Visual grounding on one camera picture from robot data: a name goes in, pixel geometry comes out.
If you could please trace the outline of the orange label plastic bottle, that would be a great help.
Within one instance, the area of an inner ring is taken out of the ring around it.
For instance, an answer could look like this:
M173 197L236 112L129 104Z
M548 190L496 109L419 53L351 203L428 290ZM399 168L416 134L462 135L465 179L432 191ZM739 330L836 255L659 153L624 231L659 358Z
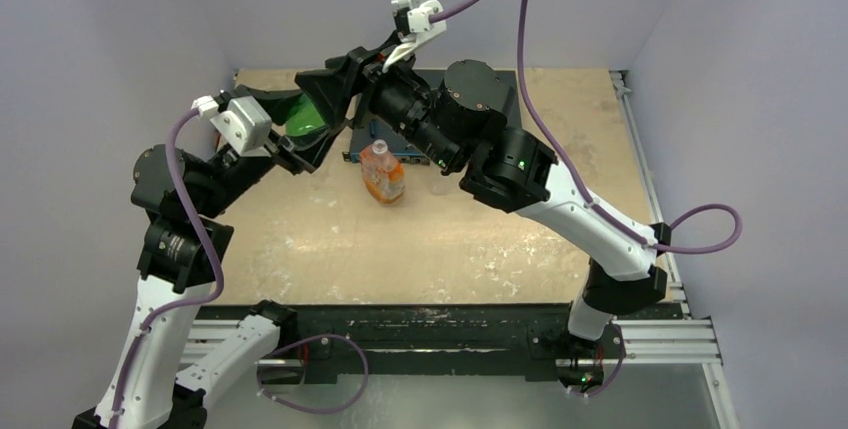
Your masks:
M360 152L359 160L362 180L376 200L390 204L402 197L405 191L404 169L385 140L374 140Z

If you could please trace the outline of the green plastic bottle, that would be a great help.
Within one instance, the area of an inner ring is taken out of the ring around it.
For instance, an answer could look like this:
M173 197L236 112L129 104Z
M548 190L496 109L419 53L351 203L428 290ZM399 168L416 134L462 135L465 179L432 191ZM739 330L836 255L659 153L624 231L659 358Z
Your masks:
M297 139L318 137L328 129L320 111L306 95L301 95L293 104L284 127L287 136Z

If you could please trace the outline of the large clear plastic bottle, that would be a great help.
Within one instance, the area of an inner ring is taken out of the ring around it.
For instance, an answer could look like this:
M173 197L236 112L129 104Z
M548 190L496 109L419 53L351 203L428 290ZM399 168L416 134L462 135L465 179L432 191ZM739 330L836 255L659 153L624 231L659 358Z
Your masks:
M447 195L452 191L454 182L451 176L444 176L440 172L431 173L428 178L427 188L435 196Z

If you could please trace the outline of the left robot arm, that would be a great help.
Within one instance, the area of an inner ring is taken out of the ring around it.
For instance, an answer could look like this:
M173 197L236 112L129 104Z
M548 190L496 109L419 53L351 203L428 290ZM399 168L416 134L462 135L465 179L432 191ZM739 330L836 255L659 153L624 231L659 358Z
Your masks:
M142 152L131 201L149 224L132 321L104 395L74 427L201 428L260 360L289 356L304 373L329 358L336 334L313 332L294 308L263 300L207 354L181 363L199 310L223 293L234 230L218 217L276 167L315 170L345 127L349 102L305 84L273 92L239 86L197 99L163 144Z

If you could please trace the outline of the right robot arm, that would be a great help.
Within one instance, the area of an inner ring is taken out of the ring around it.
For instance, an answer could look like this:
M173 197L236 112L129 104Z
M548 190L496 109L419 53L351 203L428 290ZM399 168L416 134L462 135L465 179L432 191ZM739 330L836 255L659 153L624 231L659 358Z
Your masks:
M612 318L664 297L667 276L656 261L668 229L582 192L563 157L510 124L515 89L486 63L454 62L437 86L413 66L356 49L295 82L327 120L381 120L443 175L458 174L459 188L477 202L545 226L586 253L589 273L561 330L569 353L588 354Z

